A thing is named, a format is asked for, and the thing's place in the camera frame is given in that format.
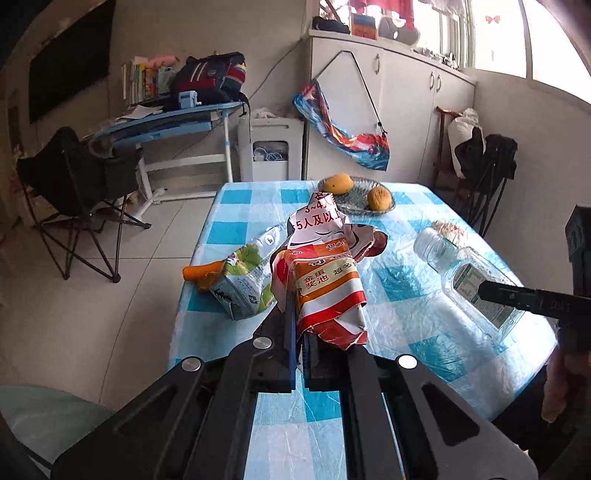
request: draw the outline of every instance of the pink plush toy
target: pink plush toy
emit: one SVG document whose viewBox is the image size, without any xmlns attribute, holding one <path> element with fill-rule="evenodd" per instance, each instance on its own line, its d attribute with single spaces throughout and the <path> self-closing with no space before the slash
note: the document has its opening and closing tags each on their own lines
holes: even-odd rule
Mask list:
<svg viewBox="0 0 591 480">
<path fill-rule="evenodd" d="M 156 57 L 148 61 L 146 68 L 158 70 L 160 67 L 172 67 L 178 62 L 178 58 L 174 55 L 167 55 L 165 57 Z"/>
</svg>

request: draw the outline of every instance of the hand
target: hand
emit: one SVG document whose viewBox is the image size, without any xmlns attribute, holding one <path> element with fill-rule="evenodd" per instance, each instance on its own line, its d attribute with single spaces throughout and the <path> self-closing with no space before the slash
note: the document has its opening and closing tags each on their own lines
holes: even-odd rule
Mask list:
<svg viewBox="0 0 591 480">
<path fill-rule="evenodd" d="M 591 378 L 591 352 L 565 354 L 557 346 L 550 355 L 542 402 L 542 418 L 548 423 L 553 423 L 566 408 L 567 372 Z"/>
</svg>

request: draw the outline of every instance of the white plastic storage cart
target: white plastic storage cart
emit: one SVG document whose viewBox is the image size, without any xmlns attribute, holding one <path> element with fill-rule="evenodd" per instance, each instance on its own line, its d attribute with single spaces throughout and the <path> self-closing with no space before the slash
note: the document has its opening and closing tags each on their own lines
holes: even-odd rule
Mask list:
<svg viewBox="0 0 591 480">
<path fill-rule="evenodd" d="M 242 181 L 301 180 L 304 122 L 295 118 L 252 118 L 238 122 Z"/>
</svg>

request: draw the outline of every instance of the cabinet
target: cabinet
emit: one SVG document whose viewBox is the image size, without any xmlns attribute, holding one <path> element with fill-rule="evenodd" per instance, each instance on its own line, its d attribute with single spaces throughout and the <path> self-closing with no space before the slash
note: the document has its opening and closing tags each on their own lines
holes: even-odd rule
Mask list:
<svg viewBox="0 0 591 480">
<path fill-rule="evenodd" d="M 436 81 L 433 89 L 434 98 L 430 116 L 431 121 L 428 129 L 425 153 L 423 155 L 423 163 L 418 177 L 418 183 L 426 185 L 427 187 L 431 186 L 433 163 L 437 161 L 437 149 L 439 147 L 440 117 L 435 111 L 435 108 L 440 106 L 442 108 L 463 112 L 466 108 L 473 105 L 475 89 L 474 85 L 471 85 L 442 69 L 435 69 L 434 74 Z M 446 119 L 446 126 L 451 120 L 452 119 L 448 116 Z M 443 158 L 451 158 L 452 152 L 449 146 L 449 140 L 447 139 L 447 129 L 445 132 L 446 138 L 443 141 Z"/>
<path fill-rule="evenodd" d="M 464 79 L 465 76 L 461 78 L 462 74 L 450 73 L 445 67 L 419 59 L 410 52 L 403 54 L 380 47 L 378 42 L 357 43 L 354 37 L 345 38 L 311 39 L 312 77 L 340 50 L 354 52 L 388 133 L 388 169 L 384 172 L 361 167 L 329 144 L 315 128 L 309 128 L 306 178 L 320 180 L 345 172 L 378 181 L 428 185 L 439 141 L 435 107 L 462 111 L 472 106 L 473 83 Z M 319 83 L 338 126 L 352 134 L 379 133 L 374 111 L 350 55 L 341 54 L 322 73 Z M 449 142 L 446 145 L 449 154 Z"/>
</svg>

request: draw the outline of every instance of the desk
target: desk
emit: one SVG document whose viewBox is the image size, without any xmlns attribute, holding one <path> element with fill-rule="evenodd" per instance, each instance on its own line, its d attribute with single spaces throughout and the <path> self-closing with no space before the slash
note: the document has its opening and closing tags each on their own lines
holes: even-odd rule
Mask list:
<svg viewBox="0 0 591 480">
<path fill-rule="evenodd" d="M 225 163 L 228 182 L 232 183 L 232 164 L 230 162 L 230 139 L 228 133 L 228 116 L 242 104 L 240 102 L 217 103 L 215 105 L 199 105 L 194 108 L 175 110 L 172 112 L 148 115 L 145 118 L 132 120 L 115 125 L 109 129 L 96 133 L 93 140 L 109 137 L 113 142 L 113 148 L 133 147 L 139 148 L 142 144 L 161 140 L 163 138 L 178 137 L 197 132 L 210 131 L 213 122 L 222 119 L 224 131 L 224 153 L 215 155 L 201 155 L 199 157 L 174 158 L 146 165 L 142 157 L 138 163 L 139 175 L 146 197 L 146 203 L 135 214 L 141 220 L 144 212 L 153 203 L 166 202 L 168 200 L 185 200 L 201 197 L 213 197 L 216 192 L 194 192 L 185 194 L 165 195 L 163 190 L 153 191 L 148 178 L 148 172 L 165 170 L 167 168 L 184 167 L 187 165 L 202 165 L 205 163 Z"/>
<path fill-rule="evenodd" d="M 543 366 L 556 344 L 554 333 L 545 318 L 526 313 L 502 343 L 491 343 L 443 294 L 440 276 L 413 253 L 414 239 L 434 220 L 453 221 L 467 232 L 475 250 L 520 284 L 515 275 L 428 188 L 385 185 L 394 195 L 396 208 L 377 217 L 352 218 L 371 223 L 389 236 L 381 255 L 358 264 L 368 298 L 364 307 L 367 349 L 392 359 L 401 353 L 415 355 L 491 419 Z M 191 264 L 222 259 L 267 227 L 287 221 L 307 204 L 315 187 L 313 181 L 226 184 L 213 202 Z M 235 322 L 213 296 L 201 295 L 192 283 L 185 283 L 169 367 L 189 355 L 205 361 L 227 355 L 252 337 L 267 313 Z M 291 394 L 258 397 L 247 479 L 346 478 L 338 393 L 309 392 L 300 372 L 296 374 L 297 388 Z"/>
</svg>

